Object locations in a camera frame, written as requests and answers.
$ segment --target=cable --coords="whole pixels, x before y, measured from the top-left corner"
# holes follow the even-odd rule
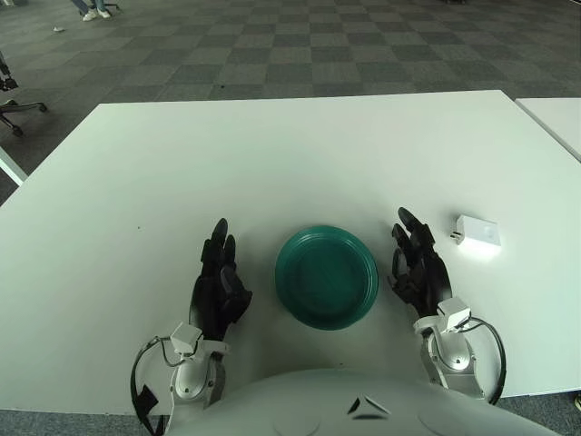
[[[165,364],[166,364],[167,366],[169,366],[170,368],[175,368],[175,367],[177,367],[177,366],[180,366],[182,363],[184,363],[184,362],[185,362],[185,360],[184,360],[184,359],[182,359],[182,360],[180,360],[180,361],[177,361],[176,363],[171,363],[171,362],[168,360],[168,358],[167,358],[167,355],[165,354],[165,345],[163,345],[163,343],[164,343],[165,341],[169,341],[169,340],[170,340],[170,338],[167,338],[167,339],[166,339],[166,338],[162,338],[162,351],[163,351],[163,359],[165,360]]]
[[[163,343],[164,342],[167,342],[169,340],[170,340],[170,337],[169,336],[163,336],[162,338],[160,338],[159,336],[153,337],[150,341],[148,341],[141,348],[141,350],[139,350],[139,352],[135,356],[135,361],[133,362],[133,367],[131,368],[131,379],[129,381],[129,391],[131,393],[131,403],[133,404],[133,408],[135,409],[135,415],[137,415],[137,419],[143,425],[143,427],[145,427],[145,429],[147,429],[147,431],[152,436],[160,436],[162,434],[163,416],[161,416],[160,417],[160,420],[158,421],[157,430],[154,430],[153,427],[152,427],[152,425],[151,425],[151,423],[147,419],[147,413],[143,414],[143,413],[140,412],[140,408],[138,407],[138,402],[139,402],[138,397],[139,397],[139,394],[137,393],[137,383],[135,381],[135,373],[137,371],[137,364],[139,363],[139,361],[141,360],[141,358],[143,357],[143,355],[147,351],[149,351],[153,346],[155,346],[157,343],[160,343],[162,345],[163,359],[165,360],[165,363],[170,368],[175,368],[176,366],[179,366],[182,363],[184,363],[185,362],[184,360],[181,360],[181,361],[176,362],[176,363],[171,363],[168,360],[167,355],[165,354],[165,346],[163,345]]]
[[[460,332],[460,333],[472,332],[473,330],[476,330],[478,327],[482,327],[483,325],[484,325],[484,324],[481,322],[480,324],[476,324],[476,325],[475,325],[475,326],[473,326],[473,327],[469,327],[469,328],[467,328],[467,329],[462,329],[462,330],[459,330],[459,332]]]
[[[505,353],[505,346],[502,343],[502,340],[500,339],[500,335],[498,334],[497,329],[495,329],[495,327],[492,324],[484,320],[481,320],[476,316],[470,316],[470,320],[476,321],[478,322],[478,324],[473,327],[460,330],[461,333],[470,332],[484,325],[490,330],[490,332],[494,336],[495,341],[497,342],[498,353],[500,354],[500,374],[498,375],[497,387],[495,388],[494,392],[492,392],[492,395],[488,400],[490,404],[496,404],[500,399],[500,395],[502,395],[502,391],[505,387],[505,380],[507,379],[507,354]]]

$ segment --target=white tabletop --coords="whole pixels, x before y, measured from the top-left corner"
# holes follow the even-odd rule
[[[517,104],[581,162],[581,98],[519,98]]]
[[[294,321],[273,287],[282,244],[321,223],[357,235],[385,277],[401,205],[429,223],[454,293],[502,335],[505,394],[579,388],[579,186],[578,163],[499,91],[101,104],[0,208],[0,408],[131,413],[134,355],[186,319],[220,217],[254,291],[226,338],[229,391],[316,367],[426,377],[385,281],[339,332]],[[458,250],[461,213],[499,223],[497,258]],[[471,334],[489,391],[494,343]],[[160,351],[138,375],[168,412]]]

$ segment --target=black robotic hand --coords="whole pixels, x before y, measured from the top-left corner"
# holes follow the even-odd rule
[[[393,226],[391,235],[398,248],[393,253],[391,283],[393,291],[403,302],[416,308],[419,317],[437,315],[438,304],[452,297],[446,265],[434,251],[434,237],[427,224],[422,224],[410,211],[400,207],[399,219],[410,233],[399,224]],[[401,257],[405,258],[406,271],[400,270]]]
[[[202,329],[204,339],[222,341],[228,326],[237,322],[251,303],[236,274],[236,242],[228,235],[228,222],[216,224],[202,251],[202,273],[193,287],[190,323]]]

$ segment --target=teal plastic plate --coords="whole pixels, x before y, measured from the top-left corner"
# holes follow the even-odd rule
[[[378,293],[378,272],[368,248],[351,233],[321,225],[298,232],[276,262],[276,292],[300,322],[344,329],[361,319]]]

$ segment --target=checkered carpet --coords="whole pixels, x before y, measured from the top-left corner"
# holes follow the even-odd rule
[[[21,85],[6,97],[50,109],[12,117],[25,138],[0,125],[25,171],[99,103],[475,89],[581,96],[581,6],[568,0],[119,1],[123,13],[89,23],[66,0],[0,7],[0,50]],[[1,173],[0,203],[14,188]]]

